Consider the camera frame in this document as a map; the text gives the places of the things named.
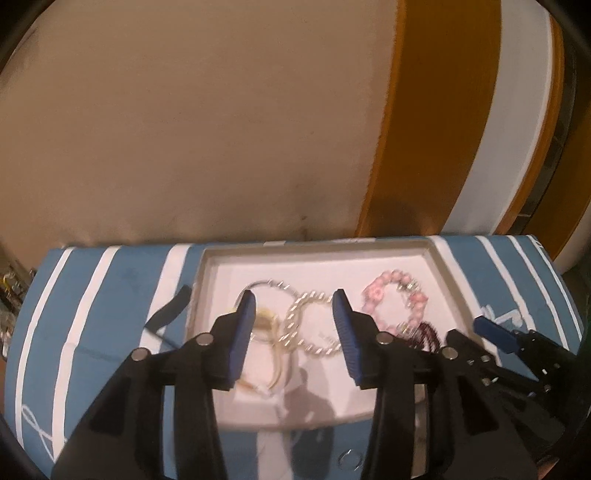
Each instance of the metal ring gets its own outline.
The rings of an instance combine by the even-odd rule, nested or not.
[[[304,292],[291,304],[283,320],[283,335],[279,337],[279,342],[286,349],[302,349],[305,353],[314,356],[333,356],[341,351],[340,342],[333,340],[328,347],[321,347],[312,342],[308,342],[300,337],[301,310],[308,303],[327,303],[332,304],[332,295],[316,290]]]
[[[247,290],[252,290],[255,287],[270,287],[270,288],[275,288],[277,290],[282,290],[288,294],[290,294],[292,297],[294,297],[295,299],[297,299],[300,294],[297,292],[297,290],[295,290],[294,288],[292,288],[292,286],[288,283],[285,283],[283,280],[277,281],[277,280],[257,280],[254,281],[252,283],[249,283],[246,287],[244,287],[242,289],[242,291],[238,294],[238,297],[236,298],[236,302],[234,302],[234,310],[236,310],[238,308],[238,305],[240,304],[240,301],[242,300],[242,296],[244,295],[244,292],[246,292]],[[272,341],[269,341],[269,339],[267,338],[262,338],[260,335],[257,335],[254,332],[251,332],[251,340],[254,340],[255,342],[260,342],[260,343],[272,343]]]

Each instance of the white stripe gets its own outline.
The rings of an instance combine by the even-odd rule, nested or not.
[[[72,253],[73,248],[66,248],[59,261],[56,264],[56,267],[53,269],[49,280],[47,280],[47,284],[43,288],[43,292],[41,293],[41,297],[39,297],[39,301],[35,306],[35,310],[33,311],[33,315],[31,316],[31,323],[27,328],[27,334],[25,335],[25,342],[22,344],[21,349],[21,356],[18,360],[18,371],[17,371],[17,389],[15,392],[15,423],[17,427],[17,440],[21,446],[22,444],[22,386],[24,385],[25,381],[25,370],[27,369],[27,360],[29,358],[29,351],[31,350],[31,342],[33,341],[33,334],[35,333],[35,329],[37,328],[37,323],[39,322],[39,318],[43,313],[43,309],[45,308],[45,304],[51,291],[56,284],[57,278],[60,276],[61,271],[68,260],[68,257]]]
[[[519,309],[519,312],[521,313],[521,316],[523,317],[525,324],[527,325],[527,329],[535,330],[534,319],[531,317],[530,311],[527,309],[527,304],[521,296],[521,293],[519,293],[519,289],[517,288],[517,285],[515,285],[515,281],[513,280],[513,277],[511,277],[509,270],[507,270],[507,267],[499,257],[499,254],[496,253],[496,250],[492,246],[491,241],[485,236],[481,235],[477,235],[476,238],[480,240],[480,243],[484,246],[492,262],[495,264],[496,269],[501,274],[502,279],[505,280],[505,283],[509,288],[509,292],[511,293],[511,296],[517,304],[517,308]]]
[[[453,256],[452,249],[449,248],[449,245],[447,244],[445,239],[443,239],[442,237],[440,237],[438,235],[432,235],[429,237],[429,239],[431,240],[431,242],[433,242],[435,247],[437,247],[439,254],[441,255],[443,261],[446,263],[449,271],[451,272],[453,279],[456,281],[457,286],[460,288],[460,291],[462,292],[462,296],[466,300],[466,303],[468,305],[468,309],[470,310],[470,314],[472,315],[472,317],[476,318],[476,317],[481,316],[482,315],[481,305],[478,302],[478,299],[476,298],[476,295],[474,294],[474,290],[472,290],[472,287],[470,286],[470,283],[468,282],[466,275],[464,274],[462,268],[460,267],[460,264],[457,262],[456,258]],[[495,355],[497,361],[499,362],[499,364],[501,364],[501,361],[499,359],[499,352],[496,348],[496,345],[494,345],[493,343],[490,343],[485,338],[482,339],[482,342],[483,342],[485,348],[490,353]]]
[[[552,263],[550,263],[550,260],[548,260],[548,257],[546,256],[545,252],[542,250],[542,245],[533,236],[528,235],[527,237],[530,239],[531,243],[534,244],[534,247],[536,248],[536,250],[538,251],[538,253],[542,257],[542,260],[544,260],[546,265],[548,265],[548,269],[552,273],[552,276],[554,277],[554,280],[556,281],[558,288],[562,292],[562,296],[564,297],[564,301],[566,302],[566,304],[569,308],[570,316],[573,319],[574,327],[577,329],[577,335],[579,336],[579,340],[581,340],[583,335],[581,333],[581,327],[579,325],[579,317],[574,312],[573,306],[570,304],[570,299],[569,299],[568,294],[566,293],[566,290],[564,289],[564,285],[562,283],[562,280],[558,277],[558,274],[556,273],[556,270],[552,266]]]
[[[168,252],[164,266],[162,267],[162,272],[160,274],[158,286],[156,287],[156,292],[154,292],[154,297],[152,298],[152,303],[150,304],[146,322],[154,313],[159,311],[159,309],[164,307],[164,305],[166,305],[174,297],[174,293],[177,290],[178,281],[183,271],[185,259],[187,258],[187,252],[189,251],[190,247],[190,244],[179,244],[172,247]],[[158,333],[162,335],[164,333],[164,329],[165,327],[162,327],[158,330]],[[158,353],[160,351],[161,345],[161,339],[145,329],[142,330],[142,336],[139,339],[139,346],[149,349],[152,353]]]
[[[72,375],[72,360],[74,358],[74,352],[78,343],[86,319],[88,318],[88,312],[90,307],[95,300],[96,294],[98,293],[100,286],[105,279],[105,275],[109,270],[109,266],[113,261],[113,257],[117,253],[117,250],[121,247],[109,247],[105,250],[101,256],[98,265],[95,268],[95,272],[90,278],[90,282],[86,287],[84,295],[80,299],[76,314],[72,320],[72,326],[68,332],[66,343],[61,349],[60,365],[57,369],[57,380],[56,389],[53,395],[53,418],[51,421],[53,437],[53,458],[57,461],[66,439],[64,437],[64,422],[66,419],[66,397],[68,393],[68,386],[70,384],[70,376]]]
[[[291,434],[289,432],[258,432],[256,451],[259,480],[292,480]]]
[[[542,282],[542,279],[538,275],[538,272],[536,272],[535,267],[532,265],[530,259],[525,254],[523,248],[521,247],[521,245],[519,244],[517,239],[514,236],[509,236],[508,238],[509,238],[509,240],[511,240],[511,243],[513,244],[513,246],[517,250],[517,253],[519,253],[521,258],[525,262],[527,269],[531,273],[531,276],[534,277],[535,282],[538,284],[538,288],[540,289],[540,291],[542,292],[542,295],[544,296],[544,300],[546,301],[546,305],[548,306],[548,308],[552,312],[552,317],[554,317],[554,324],[556,325],[556,329],[558,330],[560,342],[562,343],[562,346],[564,348],[568,349],[569,345],[566,341],[566,335],[564,334],[564,329],[562,328],[562,323],[560,323],[560,319],[558,318],[558,312],[556,311],[556,306],[554,306],[554,303],[552,302],[552,299],[550,298],[550,294],[548,293],[548,290],[546,290],[546,286]]]

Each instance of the white curved wall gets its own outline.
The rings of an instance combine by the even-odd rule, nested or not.
[[[501,15],[491,111],[444,233],[495,231],[521,185],[544,122],[553,68],[549,14],[535,0],[502,0]]]

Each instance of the pink bead bracelet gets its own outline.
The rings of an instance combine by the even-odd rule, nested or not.
[[[376,311],[376,307],[384,299],[385,287],[389,284],[397,285],[397,291],[402,294],[403,298],[408,295],[405,301],[405,307],[410,311],[408,321],[401,322],[396,326],[388,325],[380,319]],[[365,302],[361,310],[374,318],[378,329],[406,339],[412,337],[423,321],[425,307],[429,300],[421,291],[418,281],[412,278],[409,273],[400,270],[385,271],[365,287],[362,294]]]

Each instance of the blue surface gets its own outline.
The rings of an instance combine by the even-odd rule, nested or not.
[[[498,236],[487,238],[514,279],[519,294],[535,321],[536,329],[559,342],[558,330],[550,308],[527,265],[515,249],[515,245],[508,238]],[[569,311],[568,302],[572,302],[570,295],[568,292],[566,295],[561,292],[560,284],[557,283],[552,270],[544,261],[542,255],[545,254],[543,252],[541,254],[535,247],[535,239],[530,237],[516,237],[516,239],[551,297],[569,349],[576,351],[579,336],[575,322],[579,322],[580,319],[573,318]],[[518,308],[507,283],[477,238],[458,236],[446,237],[444,240],[462,269],[480,306],[490,305],[495,314],[503,314]],[[71,434],[84,411],[121,360],[129,354],[130,350],[138,346],[150,304],[171,247],[171,245],[123,247],[115,254],[89,310],[80,343],[74,351],[72,375],[66,392],[64,424],[66,437]],[[184,264],[182,267],[179,266],[180,278],[175,293],[183,284],[192,285],[204,248],[205,245],[193,245],[187,251]],[[102,248],[75,249],[71,253],[33,334],[24,375],[22,403],[35,414],[39,429],[46,432],[49,438],[60,354],[78,302],[104,250]],[[13,335],[5,383],[5,415],[13,430],[17,415],[14,398],[18,358],[35,306],[61,255],[61,250],[48,253],[27,294]],[[335,304],[335,306],[337,308],[335,317],[339,317],[338,305]],[[164,336],[167,339],[176,344],[183,342],[187,314],[188,308],[166,327]],[[503,327],[512,329],[513,325],[509,323]],[[343,342],[343,349],[346,350],[348,347],[345,343]],[[164,343],[161,351],[166,349]],[[521,373],[528,372],[514,355],[500,352],[499,356],[503,366]],[[355,368],[352,371],[358,377],[359,372]],[[164,402],[163,443],[165,472],[168,476],[175,478],[172,435],[173,395],[174,390],[168,388]],[[298,480],[359,478],[361,470],[343,471],[337,467],[337,460],[341,453],[349,449],[365,452],[370,428],[370,421],[361,421],[317,430],[288,432],[286,445],[290,449],[293,478]],[[44,446],[39,432],[25,421],[22,422],[22,432],[27,452],[41,470],[49,475],[53,461],[46,452],[46,446],[49,442],[51,448],[50,441],[45,438]],[[262,453],[261,445],[257,443],[257,433],[221,432],[220,437],[230,480],[256,479],[259,475],[258,458]]]

